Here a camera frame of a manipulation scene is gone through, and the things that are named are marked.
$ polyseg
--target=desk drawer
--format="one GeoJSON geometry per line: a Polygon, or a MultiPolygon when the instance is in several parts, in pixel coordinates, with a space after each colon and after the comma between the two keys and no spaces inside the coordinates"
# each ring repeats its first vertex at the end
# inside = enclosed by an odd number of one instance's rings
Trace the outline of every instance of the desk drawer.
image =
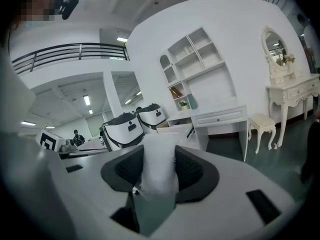
{"type": "Polygon", "coordinates": [[[244,107],[192,117],[194,127],[208,127],[236,123],[244,117],[244,107]]]}
{"type": "Polygon", "coordinates": [[[296,99],[307,92],[306,84],[291,88],[287,90],[288,100],[296,99]]]}
{"type": "Polygon", "coordinates": [[[311,82],[308,82],[307,84],[308,90],[311,90],[313,88],[318,88],[318,87],[319,87],[319,80],[311,81],[311,82]]]}

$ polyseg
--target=white curved wall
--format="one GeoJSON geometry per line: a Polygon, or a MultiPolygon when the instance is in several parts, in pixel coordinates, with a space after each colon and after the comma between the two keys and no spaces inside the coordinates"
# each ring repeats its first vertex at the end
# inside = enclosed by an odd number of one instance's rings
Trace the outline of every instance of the white curved wall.
{"type": "MultiPolygon", "coordinates": [[[[269,66],[261,41],[265,26],[282,37],[288,54],[295,55],[296,70],[310,74],[294,28],[274,4],[261,0],[189,0],[151,16],[133,30],[126,43],[145,102],[158,103],[168,116],[177,112],[158,60],[163,51],[183,36],[204,27],[224,58],[237,97],[247,105],[248,115],[257,112],[268,115],[269,66]]],[[[214,86],[207,86],[207,92],[214,91],[214,86]]],[[[290,107],[288,118],[299,114],[302,104],[290,107]]],[[[281,121],[279,106],[274,106],[273,115],[277,122],[281,121]]]]}

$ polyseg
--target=oval mirror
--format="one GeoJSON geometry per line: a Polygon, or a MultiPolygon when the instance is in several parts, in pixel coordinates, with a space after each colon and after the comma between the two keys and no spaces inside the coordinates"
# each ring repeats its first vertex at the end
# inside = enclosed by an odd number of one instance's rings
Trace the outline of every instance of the oval mirror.
{"type": "Polygon", "coordinates": [[[284,40],[271,27],[266,26],[261,41],[265,58],[269,63],[271,83],[280,84],[285,78],[294,78],[294,68],[291,64],[295,58],[293,54],[289,54],[284,40]]]}
{"type": "Polygon", "coordinates": [[[287,64],[287,50],[280,36],[274,32],[268,32],[266,34],[265,43],[272,60],[279,66],[285,67],[287,64]]]}

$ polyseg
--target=drawer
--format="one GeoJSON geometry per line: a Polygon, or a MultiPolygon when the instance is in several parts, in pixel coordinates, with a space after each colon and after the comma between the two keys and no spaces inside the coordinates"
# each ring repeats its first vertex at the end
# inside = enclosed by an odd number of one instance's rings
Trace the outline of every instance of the drawer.
{"type": "Polygon", "coordinates": [[[308,82],[307,84],[308,90],[311,90],[313,88],[318,88],[318,87],[319,87],[319,80],[311,81],[311,82],[308,82]]]}
{"type": "Polygon", "coordinates": [[[240,122],[247,117],[245,114],[245,107],[238,107],[226,111],[214,112],[204,115],[192,117],[194,127],[208,127],[224,124],[231,124],[240,122]]]}
{"type": "Polygon", "coordinates": [[[191,132],[192,128],[193,128],[192,123],[186,123],[186,124],[174,125],[171,127],[167,127],[166,125],[164,125],[164,127],[157,127],[156,130],[159,134],[161,133],[173,134],[173,135],[182,134],[183,136],[187,137],[191,132]]]}
{"type": "Polygon", "coordinates": [[[307,92],[306,85],[300,85],[287,90],[288,100],[296,99],[307,92]]]}

